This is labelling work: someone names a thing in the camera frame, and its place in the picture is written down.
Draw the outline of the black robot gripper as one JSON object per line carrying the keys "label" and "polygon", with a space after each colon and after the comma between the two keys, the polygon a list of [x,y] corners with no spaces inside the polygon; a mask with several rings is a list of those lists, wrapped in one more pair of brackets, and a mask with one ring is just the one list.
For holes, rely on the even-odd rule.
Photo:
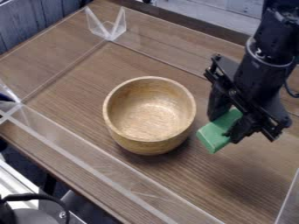
{"label": "black robot gripper", "polygon": [[[253,38],[247,40],[241,62],[219,54],[211,57],[205,72],[211,82],[207,116],[211,121],[226,118],[222,135],[231,144],[255,132],[274,141],[293,125],[279,92],[294,68],[294,57],[274,61]],[[233,108],[242,113],[229,112]]]}

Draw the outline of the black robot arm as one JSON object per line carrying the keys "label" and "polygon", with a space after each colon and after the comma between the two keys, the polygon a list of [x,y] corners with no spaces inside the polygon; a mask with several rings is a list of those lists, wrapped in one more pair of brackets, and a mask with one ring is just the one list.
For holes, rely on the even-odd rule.
{"label": "black robot arm", "polygon": [[235,108],[238,118],[223,133],[237,144],[261,132],[277,140],[293,120],[281,102],[281,90],[299,65],[299,0],[266,0],[255,34],[241,62],[215,54],[205,76],[211,82],[209,118]]}

